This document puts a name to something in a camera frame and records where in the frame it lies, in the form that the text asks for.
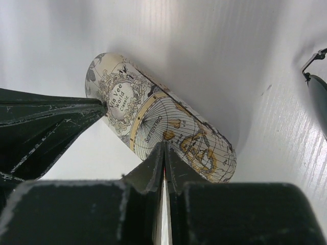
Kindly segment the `patterned glasses case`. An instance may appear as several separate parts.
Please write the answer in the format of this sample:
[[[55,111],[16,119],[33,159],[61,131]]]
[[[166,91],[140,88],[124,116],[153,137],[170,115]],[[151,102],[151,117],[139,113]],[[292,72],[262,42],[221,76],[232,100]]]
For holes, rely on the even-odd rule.
[[[105,123],[140,159],[165,141],[212,183],[227,183],[235,173],[236,153],[226,137],[124,56],[97,55],[86,73],[85,93],[104,104]]]

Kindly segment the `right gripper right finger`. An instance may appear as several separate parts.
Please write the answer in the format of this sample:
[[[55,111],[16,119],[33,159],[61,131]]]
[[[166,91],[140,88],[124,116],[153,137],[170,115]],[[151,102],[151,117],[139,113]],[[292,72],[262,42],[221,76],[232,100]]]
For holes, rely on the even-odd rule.
[[[290,183],[210,183],[165,144],[170,244],[326,244]]]

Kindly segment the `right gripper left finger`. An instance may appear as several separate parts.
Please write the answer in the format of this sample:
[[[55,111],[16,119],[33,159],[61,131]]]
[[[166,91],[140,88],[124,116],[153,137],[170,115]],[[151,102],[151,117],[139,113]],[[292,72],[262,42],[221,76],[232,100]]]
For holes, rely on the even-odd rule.
[[[164,144],[119,180],[26,181],[1,214],[1,244],[160,244]]]

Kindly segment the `thin metal frame sunglasses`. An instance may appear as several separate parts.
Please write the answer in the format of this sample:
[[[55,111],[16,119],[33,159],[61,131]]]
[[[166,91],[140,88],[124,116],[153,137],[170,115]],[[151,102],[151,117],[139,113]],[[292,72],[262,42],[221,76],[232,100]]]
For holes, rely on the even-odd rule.
[[[301,73],[305,78],[310,100],[315,116],[326,139],[326,81],[317,75],[306,72],[306,69],[316,60],[324,60],[326,48],[314,53],[312,57],[301,68]]]

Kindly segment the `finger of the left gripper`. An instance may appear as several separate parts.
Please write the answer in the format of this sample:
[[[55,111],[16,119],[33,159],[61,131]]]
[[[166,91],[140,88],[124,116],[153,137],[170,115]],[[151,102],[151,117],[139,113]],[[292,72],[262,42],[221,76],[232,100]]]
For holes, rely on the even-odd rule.
[[[105,114],[98,99],[1,89],[1,183],[39,179]]]

